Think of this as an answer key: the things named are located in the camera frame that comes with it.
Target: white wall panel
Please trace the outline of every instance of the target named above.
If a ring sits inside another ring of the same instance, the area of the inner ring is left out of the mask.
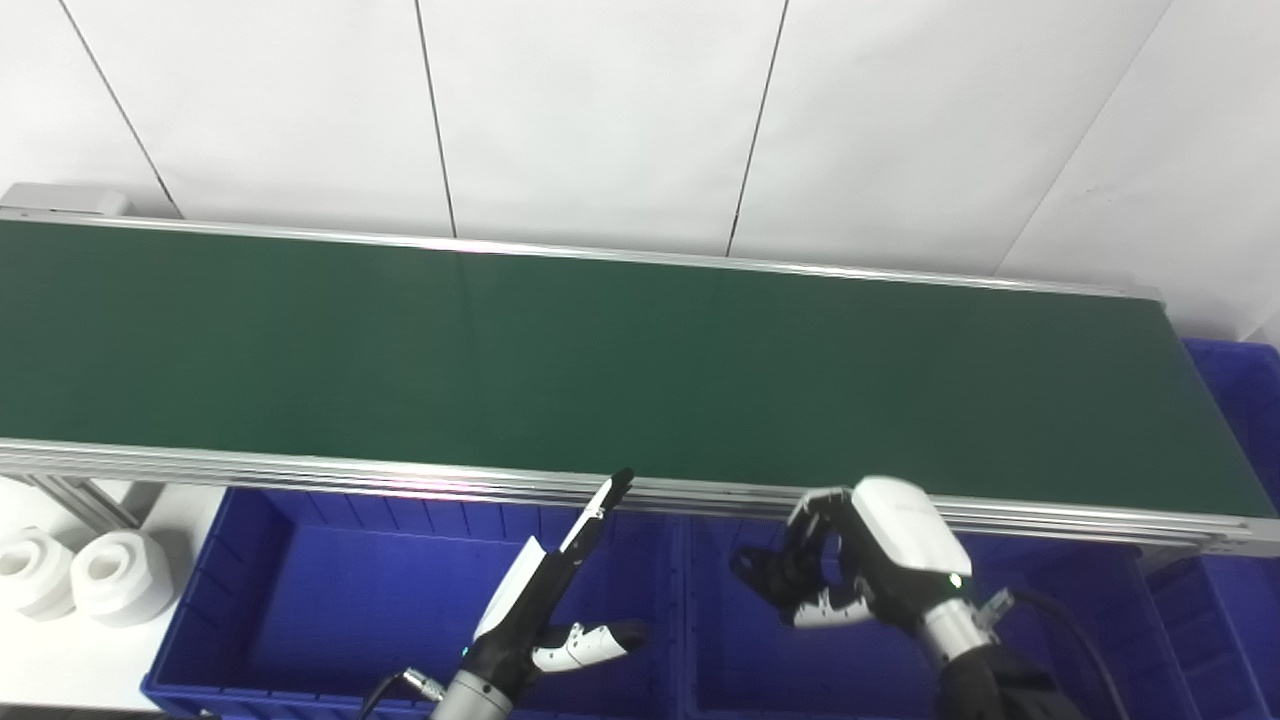
[[[988,274],[1167,0],[797,0],[735,256]]]
[[[69,0],[182,211],[448,234],[412,0]]]
[[[1280,306],[1248,337],[1253,342],[1267,342],[1280,347]]]
[[[15,182],[119,190],[173,217],[56,0],[0,0],[0,193]]]
[[[458,234],[723,254],[781,0],[424,0]]]
[[[1178,0],[1001,266],[1151,286],[1187,333],[1280,301],[1280,4]]]

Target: metal leg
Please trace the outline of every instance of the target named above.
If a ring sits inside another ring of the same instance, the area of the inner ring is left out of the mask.
[[[140,523],[90,478],[64,475],[10,475],[45,491],[68,512],[99,533],[137,529]]]

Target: robotic arm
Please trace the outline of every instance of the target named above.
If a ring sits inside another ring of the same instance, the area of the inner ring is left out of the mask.
[[[841,582],[822,553],[838,542]],[[864,478],[854,489],[806,493],[781,550],[741,547],[731,569],[796,628],[877,619],[915,637],[938,669],[942,720],[1083,720],[1053,679],[1000,644],[970,603],[969,553],[918,486]]]
[[[358,720],[371,712],[397,682],[436,702],[431,720],[504,720],[520,693],[543,673],[564,673],[621,657],[645,641],[636,620],[568,626],[549,625],[552,611],[577,569],[595,548],[604,515],[631,488],[635,474],[613,474],[591,497],[558,548],[547,551],[529,538],[489,598],[449,687],[410,667],[387,678],[366,700]]]

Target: aluminum rail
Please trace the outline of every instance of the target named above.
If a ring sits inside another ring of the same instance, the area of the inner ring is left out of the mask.
[[[0,474],[236,486],[538,505],[581,505],[581,473],[170,450],[0,438]],[[636,478],[625,506],[652,512],[783,518],[808,488]],[[1280,557],[1280,520],[1123,507],[933,496],[956,530]]]
[[[221,234],[234,237],[265,237],[276,240],[301,240],[311,242],[342,242],[348,245],[381,245],[389,247],[417,247],[421,250],[447,250],[452,252],[475,252],[488,255],[521,255],[532,258],[562,258],[570,260],[605,260],[616,263],[640,263],[648,265],[675,265],[681,268],[713,268],[722,270],[755,270],[762,273],[781,273],[791,275],[815,275],[828,278],[904,282],[915,284],[942,284],[956,287],[975,287],[986,290],[1011,290],[1024,292],[1052,292],[1057,295],[1091,295],[1097,297],[1133,297],[1160,300],[1155,288],[1117,288],[1092,284],[1062,283],[1048,281],[1024,281],[1016,278],[993,278],[980,275],[957,275],[948,273],[925,273],[909,270],[888,270],[878,268],[852,268],[845,265],[822,265],[813,263],[788,263],[783,260],[755,260],[751,258],[723,258],[712,255],[685,255],[680,252],[653,252],[644,250],[612,250],[594,247],[571,247],[561,245],[540,245],[524,242],[498,242],[488,240],[463,240],[452,237],[421,237],[411,234],[369,233],[347,231],[320,231],[306,228],[283,228],[273,225],[252,225],[243,223],[210,223],[198,220],[166,220],[159,218],[125,218],[104,215],[65,215],[51,213],[17,213],[4,215],[4,220],[91,225],[100,228],[124,228],[142,231],[184,232],[201,234]]]

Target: blue plastic bin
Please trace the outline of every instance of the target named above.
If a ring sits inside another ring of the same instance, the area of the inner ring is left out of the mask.
[[[1271,503],[1280,510],[1280,352],[1256,342],[1183,343]]]
[[[1280,509],[1280,354],[1268,345],[1184,342]],[[1280,717],[1280,560],[1192,559],[1149,583],[1202,719]]]
[[[232,489],[179,600],[143,692],[179,716],[342,720],[412,665],[448,683],[530,534],[558,544],[563,507]],[[650,642],[572,676],[545,676],[517,717],[667,717],[680,632],[681,534],[617,512],[556,621],[637,618]],[[393,700],[383,720],[430,703]]]
[[[934,671],[904,633],[867,623],[826,630],[780,624],[732,579],[741,543],[771,544],[781,525],[694,519],[686,582],[685,715],[741,717],[933,717]],[[977,592],[1028,587],[1065,603],[1102,648],[1135,720],[1198,720],[1134,551],[1030,538],[965,537]],[[1015,607],[1005,643],[1050,667],[1093,719],[1114,717],[1074,639],[1032,609]]]

